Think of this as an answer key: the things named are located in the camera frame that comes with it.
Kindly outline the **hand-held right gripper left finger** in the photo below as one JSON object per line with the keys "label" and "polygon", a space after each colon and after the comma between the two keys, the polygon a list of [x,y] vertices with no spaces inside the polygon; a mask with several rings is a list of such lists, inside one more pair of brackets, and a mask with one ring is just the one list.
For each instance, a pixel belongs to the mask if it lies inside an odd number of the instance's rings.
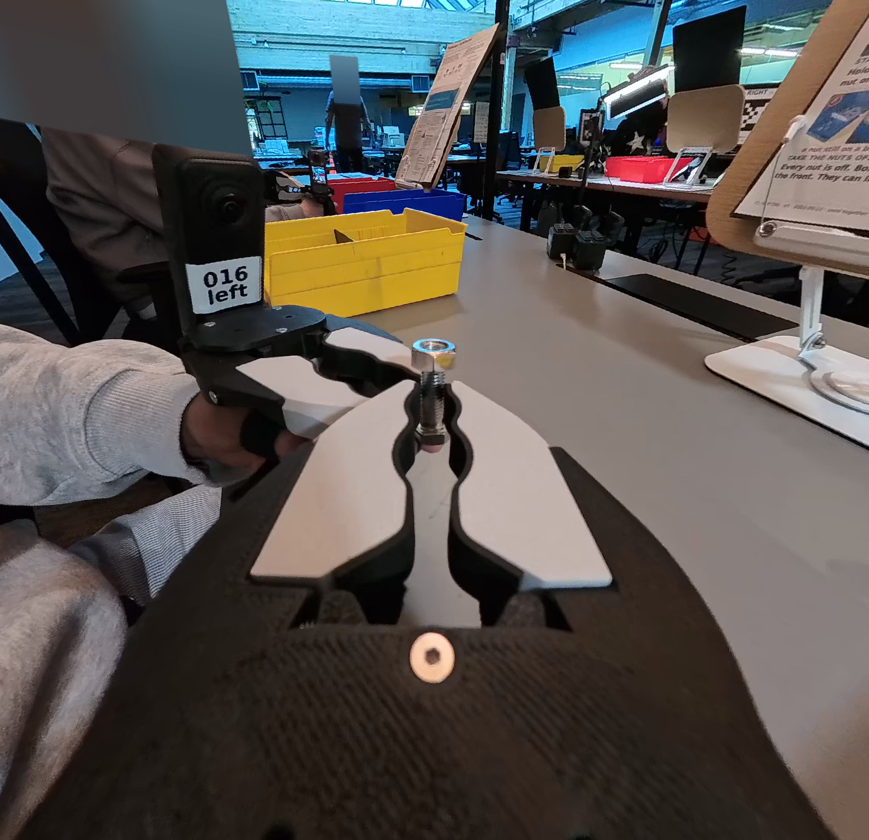
{"label": "hand-held right gripper left finger", "polygon": [[415,562],[415,455],[403,380],[358,405],[313,444],[253,579],[406,579]]}

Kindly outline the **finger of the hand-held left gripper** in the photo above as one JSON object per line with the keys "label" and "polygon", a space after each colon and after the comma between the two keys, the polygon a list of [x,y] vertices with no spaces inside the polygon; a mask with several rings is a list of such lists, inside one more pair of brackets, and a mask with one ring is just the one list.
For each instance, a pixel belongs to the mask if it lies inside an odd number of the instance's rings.
{"label": "finger of the hand-held left gripper", "polygon": [[234,369],[234,390],[250,408],[242,441],[276,441],[287,431],[316,439],[345,414],[368,401],[344,381],[320,375],[301,356],[248,361]]}
{"label": "finger of the hand-held left gripper", "polygon": [[367,398],[405,380],[417,385],[420,379],[406,345],[356,327],[342,327],[325,336],[319,356],[319,374],[346,383]]}

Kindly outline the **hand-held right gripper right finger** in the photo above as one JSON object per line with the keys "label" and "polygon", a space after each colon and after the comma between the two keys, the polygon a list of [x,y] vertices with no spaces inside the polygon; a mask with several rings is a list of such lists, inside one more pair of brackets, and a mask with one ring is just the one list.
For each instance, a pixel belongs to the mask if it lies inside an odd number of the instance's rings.
{"label": "hand-held right gripper right finger", "polygon": [[451,385],[449,563],[468,593],[499,579],[509,593],[602,588],[613,576],[553,450],[526,422]]}

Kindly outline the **steel hex nut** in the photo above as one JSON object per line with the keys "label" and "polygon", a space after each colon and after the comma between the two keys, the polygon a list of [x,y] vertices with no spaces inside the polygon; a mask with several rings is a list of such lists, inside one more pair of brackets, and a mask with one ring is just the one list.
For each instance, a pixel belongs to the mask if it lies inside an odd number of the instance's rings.
{"label": "steel hex nut", "polygon": [[440,374],[454,368],[457,350],[455,345],[438,338],[423,338],[411,346],[411,365],[418,373]]}

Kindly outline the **steel hex bolt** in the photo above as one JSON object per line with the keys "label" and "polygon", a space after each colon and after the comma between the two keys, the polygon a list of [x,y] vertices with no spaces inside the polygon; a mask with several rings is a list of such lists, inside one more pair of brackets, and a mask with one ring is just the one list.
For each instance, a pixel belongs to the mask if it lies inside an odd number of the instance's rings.
{"label": "steel hex bolt", "polygon": [[444,446],[447,431],[444,424],[444,402],[447,374],[444,371],[420,373],[419,421],[415,435],[420,449],[437,453]]}

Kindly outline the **person's left forearm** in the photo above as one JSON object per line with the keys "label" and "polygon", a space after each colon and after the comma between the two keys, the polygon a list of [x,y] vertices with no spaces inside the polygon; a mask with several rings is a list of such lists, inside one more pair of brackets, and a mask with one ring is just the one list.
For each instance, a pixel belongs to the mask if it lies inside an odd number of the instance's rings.
{"label": "person's left forearm", "polygon": [[65,347],[3,325],[2,505],[108,498],[146,473],[212,487],[181,451],[181,420],[198,394],[179,358],[155,346]]}

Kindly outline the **grey desk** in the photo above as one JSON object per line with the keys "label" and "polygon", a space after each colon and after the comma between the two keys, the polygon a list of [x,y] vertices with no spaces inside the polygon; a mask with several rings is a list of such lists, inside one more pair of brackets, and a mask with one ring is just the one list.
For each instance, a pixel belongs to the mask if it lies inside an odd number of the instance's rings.
{"label": "grey desk", "polygon": [[457,294],[362,316],[561,446],[675,557],[839,838],[867,838],[867,450],[710,373],[729,337],[468,218]]}

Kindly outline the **person's left hand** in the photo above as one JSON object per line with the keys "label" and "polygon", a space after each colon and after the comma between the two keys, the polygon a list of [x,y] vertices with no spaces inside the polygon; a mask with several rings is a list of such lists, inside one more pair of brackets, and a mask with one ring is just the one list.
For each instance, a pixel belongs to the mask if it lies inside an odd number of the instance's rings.
{"label": "person's left hand", "polygon": [[250,408],[222,407],[202,393],[181,418],[180,446],[215,483],[235,483],[292,455],[306,440]]}

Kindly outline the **yellow divided plastic bin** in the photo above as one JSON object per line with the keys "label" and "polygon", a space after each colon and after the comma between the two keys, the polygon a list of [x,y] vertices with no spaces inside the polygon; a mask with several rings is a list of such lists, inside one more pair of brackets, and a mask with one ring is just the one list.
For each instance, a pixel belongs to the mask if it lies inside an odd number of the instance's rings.
{"label": "yellow divided plastic bin", "polygon": [[353,317],[455,294],[466,232],[415,209],[267,223],[266,299]]}

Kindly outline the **blue plastic bin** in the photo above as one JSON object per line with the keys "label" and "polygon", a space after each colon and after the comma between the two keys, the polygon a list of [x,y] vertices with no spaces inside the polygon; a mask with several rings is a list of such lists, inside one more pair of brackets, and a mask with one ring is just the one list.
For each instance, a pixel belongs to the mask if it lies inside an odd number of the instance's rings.
{"label": "blue plastic bin", "polygon": [[395,215],[407,209],[460,222],[465,215],[468,197],[447,190],[390,190],[345,194],[342,214],[351,215],[375,211],[389,211]]}

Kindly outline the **cardboard instruction board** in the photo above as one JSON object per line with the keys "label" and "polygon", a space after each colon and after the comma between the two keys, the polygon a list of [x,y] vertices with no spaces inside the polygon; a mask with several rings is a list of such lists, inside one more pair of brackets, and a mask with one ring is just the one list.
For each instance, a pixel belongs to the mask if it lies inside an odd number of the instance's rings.
{"label": "cardboard instruction board", "polygon": [[396,172],[400,189],[429,190],[439,182],[454,143],[462,105],[491,56],[499,35],[495,24],[447,46]]}

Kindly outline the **black steel pole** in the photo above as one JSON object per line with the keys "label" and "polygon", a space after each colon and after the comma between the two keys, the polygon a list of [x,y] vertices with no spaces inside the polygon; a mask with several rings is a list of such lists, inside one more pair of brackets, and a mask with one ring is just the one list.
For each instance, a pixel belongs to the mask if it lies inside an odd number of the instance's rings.
{"label": "black steel pole", "polygon": [[506,39],[508,34],[510,0],[495,1],[496,32],[491,48],[491,79],[487,118],[486,160],[483,177],[481,217],[494,220],[494,197],[497,175],[498,144],[501,132],[503,88],[506,67]]}

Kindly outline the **wooden document stand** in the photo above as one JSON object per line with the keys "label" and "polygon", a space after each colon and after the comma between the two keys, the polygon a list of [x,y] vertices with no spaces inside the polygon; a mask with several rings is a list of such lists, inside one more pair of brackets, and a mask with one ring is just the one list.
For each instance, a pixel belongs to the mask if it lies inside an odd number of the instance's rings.
{"label": "wooden document stand", "polygon": [[867,16],[868,0],[832,2],[713,191],[706,216],[718,243],[798,264],[800,280],[798,336],[722,351],[706,357],[707,368],[863,446],[868,444],[868,361],[826,343],[821,308],[826,271],[867,278],[867,231],[739,216],[736,208],[794,137]]}

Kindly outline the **small beige document stand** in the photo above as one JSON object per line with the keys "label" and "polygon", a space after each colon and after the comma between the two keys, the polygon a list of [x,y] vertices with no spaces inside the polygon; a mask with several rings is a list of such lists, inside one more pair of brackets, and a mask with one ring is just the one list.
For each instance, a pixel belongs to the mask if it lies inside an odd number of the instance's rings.
{"label": "small beige document stand", "polygon": [[563,151],[567,141],[566,112],[556,105],[535,109],[533,113],[535,164],[532,172],[549,173],[555,156]]}

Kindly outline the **wooden work table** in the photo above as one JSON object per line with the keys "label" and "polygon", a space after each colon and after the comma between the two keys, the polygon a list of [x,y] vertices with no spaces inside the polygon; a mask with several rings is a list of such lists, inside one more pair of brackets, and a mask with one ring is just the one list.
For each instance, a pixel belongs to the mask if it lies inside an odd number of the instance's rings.
{"label": "wooden work table", "polygon": [[506,183],[527,184],[534,193],[539,186],[553,187],[570,192],[581,192],[584,189],[593,191],[637,195],[664,199],[668,201],[700,204],[707,206],[712,195],[712,185],[694,185],[687,183],[636,183],[623,182],[609,176],[591,176],[586,182],[582,178],[560,177],[551,173],[537,171],[497,171],[496,180]]}

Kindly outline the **narrow black screen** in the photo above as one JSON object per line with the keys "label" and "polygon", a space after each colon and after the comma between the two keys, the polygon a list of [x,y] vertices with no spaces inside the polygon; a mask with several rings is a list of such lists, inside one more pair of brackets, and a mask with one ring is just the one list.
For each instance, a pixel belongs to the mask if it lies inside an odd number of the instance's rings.
{"label": "narrow black screen", "polygon": [[559,107],[559,87],[552,57],[527,64],[524,80],[533,112]]}

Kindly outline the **person's grey clothed torso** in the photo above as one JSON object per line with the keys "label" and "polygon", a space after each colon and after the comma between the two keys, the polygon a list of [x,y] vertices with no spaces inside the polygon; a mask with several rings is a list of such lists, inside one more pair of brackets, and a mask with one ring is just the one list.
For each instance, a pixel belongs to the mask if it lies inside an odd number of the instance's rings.
{"label": "person's grey clothed torso", "polygon": [[62,549],[27,508],[2,507],[1,836],[16,838],[88,730],[145,606],[216,522],[222,493],[193,487]]}

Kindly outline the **wide red plastic bin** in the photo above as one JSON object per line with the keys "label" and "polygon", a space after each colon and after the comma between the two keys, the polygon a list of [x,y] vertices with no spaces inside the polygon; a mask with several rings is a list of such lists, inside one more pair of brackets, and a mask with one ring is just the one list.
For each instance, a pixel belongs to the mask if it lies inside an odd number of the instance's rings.
{"label": "wide red plastic bin", "polygon": [[623,183],[667,183],[679,178],[694,157],[612,156],[604,164],[604,175]]}

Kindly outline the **white light bar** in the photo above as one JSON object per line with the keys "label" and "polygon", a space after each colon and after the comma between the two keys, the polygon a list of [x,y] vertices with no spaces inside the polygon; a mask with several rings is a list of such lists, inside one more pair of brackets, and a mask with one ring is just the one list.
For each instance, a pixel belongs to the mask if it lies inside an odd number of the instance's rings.
{"label": "white light bar", "polygon": [[672,71],[671,64],[642,66],[627,81],[603,96],[606,119],[624,118],[666,99],[669,95],[668,78]]}

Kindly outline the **large beige document stand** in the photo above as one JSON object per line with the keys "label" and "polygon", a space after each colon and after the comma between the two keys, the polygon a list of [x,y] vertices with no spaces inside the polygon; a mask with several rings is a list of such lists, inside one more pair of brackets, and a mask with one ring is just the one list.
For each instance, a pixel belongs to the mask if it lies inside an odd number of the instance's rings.
{"label": "large beige document stand", "polygon": [[668,102],[668,151],[675,153],[664,183],[672,182],[682,157],[701,158],[687,185],[697,184],[714,154],[728,153],[738,144],[745,90],[724,85],[675,93]]}

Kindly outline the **printed instruction sheet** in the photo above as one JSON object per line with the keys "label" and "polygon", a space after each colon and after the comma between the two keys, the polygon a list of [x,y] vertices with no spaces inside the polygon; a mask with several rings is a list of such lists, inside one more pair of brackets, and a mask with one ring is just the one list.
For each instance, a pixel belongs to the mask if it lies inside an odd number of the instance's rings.
{"label": "printed instruction sheet", "polygon": [[865,23],[737,215],[867,231],[867,28]]}

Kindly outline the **wide black screen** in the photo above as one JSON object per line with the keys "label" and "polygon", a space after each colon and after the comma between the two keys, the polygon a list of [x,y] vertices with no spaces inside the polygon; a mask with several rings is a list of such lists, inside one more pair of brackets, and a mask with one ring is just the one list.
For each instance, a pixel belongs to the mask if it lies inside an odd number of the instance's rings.
{"label": "wide black screen", "polygon": [[674,92],[740,83],[746,7],[673,28]]}

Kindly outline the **checkered tag board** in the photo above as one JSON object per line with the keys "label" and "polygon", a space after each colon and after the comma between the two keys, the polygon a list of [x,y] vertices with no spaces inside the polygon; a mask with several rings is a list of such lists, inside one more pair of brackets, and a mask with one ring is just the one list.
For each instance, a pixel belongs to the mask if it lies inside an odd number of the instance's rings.
{"label": "checkered tag board", "polygon": [[779,84],[774,85],[745,85],[744,106],[740,122],[740,136],[738,146],[741,147],[755,128],[766,106],[772,100],[778,90]]}

